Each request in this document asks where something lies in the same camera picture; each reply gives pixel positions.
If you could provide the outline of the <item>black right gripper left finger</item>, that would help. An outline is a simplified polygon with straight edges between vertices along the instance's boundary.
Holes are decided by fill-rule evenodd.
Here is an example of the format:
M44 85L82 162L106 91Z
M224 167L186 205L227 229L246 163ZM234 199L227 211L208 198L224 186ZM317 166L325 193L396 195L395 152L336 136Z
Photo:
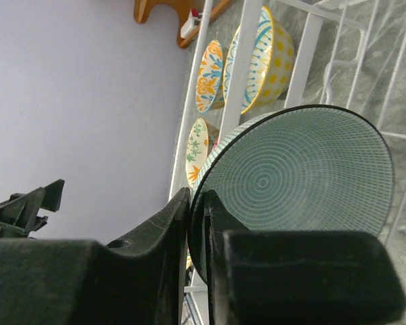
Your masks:
M0 238L0 324L179 324L189 201L107 245Z

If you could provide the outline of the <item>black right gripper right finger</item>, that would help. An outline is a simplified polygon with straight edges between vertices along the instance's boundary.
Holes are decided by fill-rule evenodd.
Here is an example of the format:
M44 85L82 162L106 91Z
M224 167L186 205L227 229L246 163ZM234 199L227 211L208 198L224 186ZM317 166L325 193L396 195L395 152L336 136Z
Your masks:
M194 265L211 324L389 324L406 294L380 241L358 231L248 230L217 193L196 201Z

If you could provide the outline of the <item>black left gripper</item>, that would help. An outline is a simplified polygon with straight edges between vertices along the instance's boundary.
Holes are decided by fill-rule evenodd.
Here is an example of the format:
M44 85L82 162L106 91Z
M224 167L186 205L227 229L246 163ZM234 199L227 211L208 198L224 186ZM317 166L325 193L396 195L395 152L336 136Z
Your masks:
M31 232L47 225L48 217L39 216L38 212L59 211L64 184L63 179L58 179L26 194L12 194L1 202L0 238L29 238Z

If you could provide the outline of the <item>light teal ribbed bowl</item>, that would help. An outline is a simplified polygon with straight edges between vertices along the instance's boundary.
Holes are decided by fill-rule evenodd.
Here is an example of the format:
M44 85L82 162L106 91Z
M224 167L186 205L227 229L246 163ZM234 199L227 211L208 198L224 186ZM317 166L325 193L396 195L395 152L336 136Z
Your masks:
M207 277L203 198L214 190L249 230L359 230L378 236L394 197L382 134L345 108L311 104L265 113L226 135L191 191L188 244Z

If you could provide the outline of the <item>yellow sun pattern bowl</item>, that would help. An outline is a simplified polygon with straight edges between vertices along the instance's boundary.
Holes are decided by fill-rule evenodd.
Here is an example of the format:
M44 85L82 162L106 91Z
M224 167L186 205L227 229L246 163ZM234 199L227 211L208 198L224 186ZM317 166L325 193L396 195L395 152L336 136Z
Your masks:
M275 101L289 86L294 67L294 46L285 28L263 6L248 81L242 102L244 114L253 107Z

